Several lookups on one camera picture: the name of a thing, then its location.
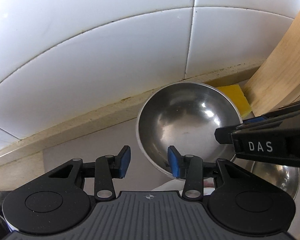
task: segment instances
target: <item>bowl rim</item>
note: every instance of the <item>bowl rim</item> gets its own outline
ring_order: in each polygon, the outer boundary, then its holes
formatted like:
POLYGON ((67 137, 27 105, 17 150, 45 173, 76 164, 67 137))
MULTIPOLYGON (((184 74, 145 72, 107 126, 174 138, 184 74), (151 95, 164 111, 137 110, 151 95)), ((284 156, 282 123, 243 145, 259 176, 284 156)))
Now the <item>bowl rim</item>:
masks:
POLYGON ((162 167, 160 167, 157 163, 155 163, 151 157, 147 154, 146 150, 144 149, 143 145, 142 145, 142 142, 140 140, 140 135, 139 135, 139 121, 140 121, 140 116, 141 116, 141 113, 143 111, 143 109, 145 108, 146 104, 149 102, 149 100, 155 95, 157 94, 158 92, 160 92, 162 89, 165 89, 167 87, 170 87, 170 86, 173 86, 173 85, 177 85, 177 84, 182 84, 182 83, 187 83, 187 84, 196 84, 196 85, 201 85, 201 86, 204 86, 204 87, 208 87, 208 88, 211 88, 212 90, 215 90, 216 92, 218 92, 219 94, 221 94, 225 99, 227 99, 229 101, 229 103, 232 105, 232 107, 234 108, 234 110, 236 111, 238 117, 239 117, 239 121, 240 123, 243 123, 242 122, 242 117, 239 113, 239 110, 237 109, 237 107, 234 105, 234 103, 230 100, 229 97, 227 97, 223 92, 219 91, 218 89, 216 89, 215 87, 212 87, 210 85, 207 85, 205 83, 198 83, 198 82, 190 82, 190 81, 179 81, 179 82, 174 82, 174 83, 171 83, 171 84, 168 84, 166 86, 163 86, 161 87, 158 91, 156 91, 155 93, 153 93, 151 96, 149 96, 149 98, 144 102, 143 106, 140 108, 139 110, 139 113, 138 113, 138 116, 137 116, 137 122, 136 122, 136 137, 137 137, 137 142, 138 142, 138 145, 139 145, 139 148, 141 150, 141 152, 143 153, 143 155, 148 159, 148 161, 154 166, 156 167, 159 171, 163 172, 164 174, 166 174, 168 177, 172 178, 172 179, 176 179, 175 177, 172 176, 172 173, 166 171, 165 169, 163 169, 162 167))

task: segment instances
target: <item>ribbed black plate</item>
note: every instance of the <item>ribbed black plate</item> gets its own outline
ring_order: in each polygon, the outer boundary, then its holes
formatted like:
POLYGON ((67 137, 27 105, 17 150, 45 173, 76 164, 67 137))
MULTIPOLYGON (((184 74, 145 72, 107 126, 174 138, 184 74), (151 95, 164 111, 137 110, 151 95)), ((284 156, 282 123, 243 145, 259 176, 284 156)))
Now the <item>ribbed black plate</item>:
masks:
MULTIPOLYGON (((95 206, 77 227, 52 236, 11 233, 6 240, 244 240, 226 231, 200 203, 182 200, 177 192, 121 192, 119 198, 95 206)), ((291 240, 285 233, 263 240, 291 240)))

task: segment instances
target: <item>blue component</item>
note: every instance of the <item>blue component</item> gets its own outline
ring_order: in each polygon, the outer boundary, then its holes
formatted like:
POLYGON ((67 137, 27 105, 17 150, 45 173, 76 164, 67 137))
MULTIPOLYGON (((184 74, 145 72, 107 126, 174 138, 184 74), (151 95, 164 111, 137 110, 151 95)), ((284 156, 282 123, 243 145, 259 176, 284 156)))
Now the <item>blue component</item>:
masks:
POLYGON ((262 117, 262 116, 257 116, 255 118, 251 118, 251 119, 247 119, 247 120, 243 120, 243 123, 249 123, 249 122, 260 122, 266 120, 266 118, 262 117))
POLYGON ((123 154, 120 163, 119 175, 120 178, 124 178, 126 176, 129 164, 131 160, 131 149, 128 147, 127 151, 123 154))
POLYGON ((169 162, 173 177, 179 178, 180 168, 178 165, 178 159, 175 156, 174 152, 170 149, 170 147, 168 147, 168 162, 169 162))

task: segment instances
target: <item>tile grout line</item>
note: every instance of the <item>tile grout line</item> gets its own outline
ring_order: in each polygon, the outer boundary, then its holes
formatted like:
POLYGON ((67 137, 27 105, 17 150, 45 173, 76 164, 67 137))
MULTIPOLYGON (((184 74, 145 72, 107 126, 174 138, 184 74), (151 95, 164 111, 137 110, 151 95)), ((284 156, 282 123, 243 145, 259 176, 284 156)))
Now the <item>tile grout line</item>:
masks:
POLYGON ((73 35, 73 36, 71 36, 71 37, 69 37, 69 38, 66 38, 66 39, 62 40, 62 41, 56 43, 55 45, 53 45, 53 46, 51 46, 51 47, 45 49, 45 50, 42 51, 42 52, 40 52, 39 54, 35 55, 34 57, 32 57, 31 59, 29 59, 28 61, 26 61, 26 62, 23 63, 22 65, 20 65, 19 67, 17 67, 15 70, 13 70, 9 75, 7 75, 3 80, 0 81, 0 84, 1 84, 3 81, 5 81, 8 77, 10 77, 13 73, 15 73, 17 70, 19 70, 20 68, 22 68, 23 66, 25 66, 26 64, 28 64, 29 62, 31 62, 32 60, 36 59, 36 58, 39 57, 40 55, 44 54, 44 53, 47 52, 48 50, 53 49, 54 47, 56 47, 56 46, 62 44, 63 42, 66 42, 66 41, 68 41, 68 40, 70 40, 70 39, 72 39, 72 38, 74 38, 74 37, 77 37, 77 36, 79 36, 79 35, 81 35, 81 34, 84 34, 84 33, 86 33, 86 32, 92 31, 92 30, 94 30, 94 29, 96 29, 96 28, 99 28, 99 27, 108 25, 108 24, 110 24, 110 23, 118 22, 118 21, 121 21, 121 20, 126 20, 126 19, 129 19, 129 18, 133 18, 133 17, 137 17, 137 16, 141 16, 141 15, 147 15, 147 14, 156 13, 156 12, 164 12, 164 11, 171 11, 171 10, 185 9, 185 8, 191 8, 191 7, 185 6, 185 7, 177 7, 177 8, 173 8, 173 9, 169 8, 169 9, 163 9, 163 10, 150 11, 150 12, 147 12, 147 13, 140 13, 140 14, 136 14, 136 15, 132 15, 132 16, 127 16, 127 17, 123 17, 123 18, 120 18, 120 19, 117 19, 117 20, 113 20, 113 21, 106 22, 106 23, 104 23, 104 24, 101 24, 101 25, 98 25, 98 26, 89 28, 88 30, 85 30, 85 31, 83 31, 83 32, 81 32, 81 33, 78 33, 78 34, 76 34, 76 35, 73 35))
POLYGON ((14 135, 12 135, 11 133, 8 133, 7 131, 3 130, 2 128, 0 128, 1 131, 4 131, 5 133, 11 135, 13 138, 20 140, 18 137, 15 137, 14 135))
POLYGON ((191 27, 190 27, 190 35, 189 35, 188 54, 187 54, 187 60, 186 60, 186 66, 185 66, 183 79, 186 79, 186 73, 187 73, 187 69, 188 69, 189 54, 190 54, 190 43, 191 43, 192 30, 193 30, 193 19, 194 19, 194 13, 195 13, 194 5, 195 5, 195 0, 193 0, 193 5, 192 5, 192 18, 191 18, 191 27))
MULTIPOLYGON (((265 12, 265 13, 270 13, 270 14, 275 14, 275 15, 279 15, 279 16, 282 16, 282 17, 286 17, 286 18, 289 18, 289 19, 294 19, 294 18, 291 18, 291 17, 288 17, 288 16, 285 16, 285 15, 282 15, 282 14, 277 14, 277 13, 273 13, 273 12, 269 12, 269 11, 263 11, 263 10, 256 10, 256 9, 249 9, 249 8, 244 8, 244 7, 227 7, 227 6, 192 6, 192 7, 189 7, 189 6, 186 6, 186 7, 177 7, 177 8, 173 8, 173 9, 163 9, 163 10, 155 10, 155 11, 151 11, 151 12, 147 12, 147 13, 141 13, 141 14, 136 14, 136 15, 132 15, 132 16, 128 16, 128 17, 124 17, 124 18, 120 18, 118 20, 114 20, 114 21, 110 21, 110 22, 107 22, 107 23, 104 23, 104 24, 101 24, 101 25, 98 25, 98 26, 95 26, 93 28, 90 28, 88 30, 85 30, 81 33, 78 33, 76 35, 73 35, 65 40, 62 40, 60 42, 58 42, 57 44, 45 49, 44 51, 42 51, 41 53, 35 55, 34 57, 32 57, 31 59, 29 59, 28 61, 26 61, 25 63, 23 63, 22 65, 20 65, 19 67, 17 67, 15 70, 13 70, 9 75, 7 75, 4 79, 2 79, 0 81, 0 85, 1 83, 3 83, 8 77, 10 77, 13 73, 15 73, 17 70, 19 70, 20 68, 22 68, 23 66, 25 66, 26 64, 28 64, 29 62, 31 62, 32 60, 36 59, 37 57, 39 57, 40 55, 44 54, 45 52, 47 52, 48 50, 50 49, 53 49, 54 47, 62 44, 63 42, 66 42, 76 36, 79 36, 81 34, 84 34, 86 32, 89 32, 89 31, 92 31, 96 28, 99 28, 99 27, 102 27, 102 26, 105 26, 105 25, 108 25, 110 23, 114 23, 114 22, 118 22, 118 21, 121 21, 121 20, 126 20, 126 19, 129 19, 129 18, 133 18, 133 17, 137 17, 137 16, 141 16, 141 15, 147 15, 147 14, 151 14, 151 13, 156 13, 156 12, 164 12, 164 11, 170 11, 170 10, 176 10, 176 9, 185 9, 185 8, 192 8, 193 10, 193 17, 192 17, 192 21, 191 21, 191 31, 190 31, 190 38, 189 38, 189 41, 191 40, 191 34, 192 34, 192 26, 193 26, 193 18, 194 18, 194 9, 195 8, 233 8, 233 9, 245 9, 245 10, 251 10, 251 11, 258 11, 258 12, 265 12)), ((184 78, 186 76, 186 69, 187 69, 187 63, 188 63, 188 56, 189 56, 189 50, 188 50, 188 55, 187 55, 187 62, 186 62, 186 68, 185 68, 185 75, 184 75, 184 78)))

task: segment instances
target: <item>stainless steel bowl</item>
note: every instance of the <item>stainless steel bowl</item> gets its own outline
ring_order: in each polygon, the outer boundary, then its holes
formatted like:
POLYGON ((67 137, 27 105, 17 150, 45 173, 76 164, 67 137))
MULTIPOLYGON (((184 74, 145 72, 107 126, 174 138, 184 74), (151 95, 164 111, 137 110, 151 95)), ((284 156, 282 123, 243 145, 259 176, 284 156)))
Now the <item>stainless steel bowl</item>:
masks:
POLYGON ((300 169, 277 164, 254 162, 251 172, 287 192, 295 199, 300 182, 300 169))
POLYGON ((168 85, 152 95, 140 110, 136 134, 140 149, 160 171, 172 176, 167 149, 193 154, 206 162, 231 160, 232 145, 219 144, 216 128, 242 123, 237 108, 223 93, 200 83, 168 85))

